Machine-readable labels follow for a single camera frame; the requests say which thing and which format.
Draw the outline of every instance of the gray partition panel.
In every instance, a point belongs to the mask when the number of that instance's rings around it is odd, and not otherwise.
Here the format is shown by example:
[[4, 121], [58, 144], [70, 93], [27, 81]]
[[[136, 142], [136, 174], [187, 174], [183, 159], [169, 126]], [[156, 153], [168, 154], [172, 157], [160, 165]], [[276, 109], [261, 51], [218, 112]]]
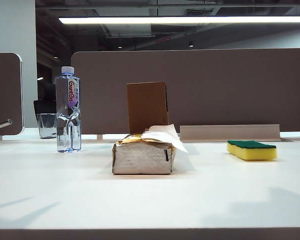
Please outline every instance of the gray partition panel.
[[82, 132], [128, 133], [126, 83], [166, 82], [169, 122], [300, 131], [300, 48], [77, 52]]
[[0, 53], [0, 123], [12, 125], [0, 129], [0, 135], [19, 134], [23, 127], [21, 59], [15, 53]]

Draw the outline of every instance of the yellow sponge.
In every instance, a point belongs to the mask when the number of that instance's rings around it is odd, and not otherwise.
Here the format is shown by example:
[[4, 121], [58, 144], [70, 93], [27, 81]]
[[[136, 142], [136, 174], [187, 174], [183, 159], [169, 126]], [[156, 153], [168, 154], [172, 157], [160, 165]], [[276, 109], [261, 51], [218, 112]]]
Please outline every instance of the yellow sponge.
[[275, 145], [263, 144], [257, 141], [229, 140], [227, 150], [243, 160], [273, 160], [277, 158], [277, 147]]

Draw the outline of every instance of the plastic bottle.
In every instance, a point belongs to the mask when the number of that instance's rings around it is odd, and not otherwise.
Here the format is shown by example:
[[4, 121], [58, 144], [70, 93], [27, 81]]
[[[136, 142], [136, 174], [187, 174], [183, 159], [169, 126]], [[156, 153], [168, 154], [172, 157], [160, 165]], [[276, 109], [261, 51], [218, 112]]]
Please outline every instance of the plastic bottle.
[[55, 78], [57, 151], [77, 152], [81, 149], [80, 78], [71, 66], [61, 68]]

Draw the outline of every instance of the clear glass cup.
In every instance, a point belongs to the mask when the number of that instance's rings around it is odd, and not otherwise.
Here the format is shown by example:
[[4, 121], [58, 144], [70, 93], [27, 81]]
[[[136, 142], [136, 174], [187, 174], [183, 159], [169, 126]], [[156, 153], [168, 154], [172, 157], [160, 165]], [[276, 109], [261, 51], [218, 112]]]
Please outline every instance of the clear glass cup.
[[53, 139], [57, 137], [57, 114], [40, 113], [36, 115], [36, 119], [41, 139]]

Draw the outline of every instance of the ceiling light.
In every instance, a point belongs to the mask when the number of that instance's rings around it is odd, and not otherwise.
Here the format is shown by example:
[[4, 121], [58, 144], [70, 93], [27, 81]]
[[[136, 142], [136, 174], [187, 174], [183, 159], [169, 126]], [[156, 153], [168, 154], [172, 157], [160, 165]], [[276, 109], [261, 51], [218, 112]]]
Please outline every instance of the ceiling light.
[[119, 36], [119, 45], [118, 45], [118, 49], [122, 49], [122, 43], [121, 43], [121, 36], [120, 33], [118, 33]]
[[64, 24], [300, 23], [300, 16], [60, 17]]

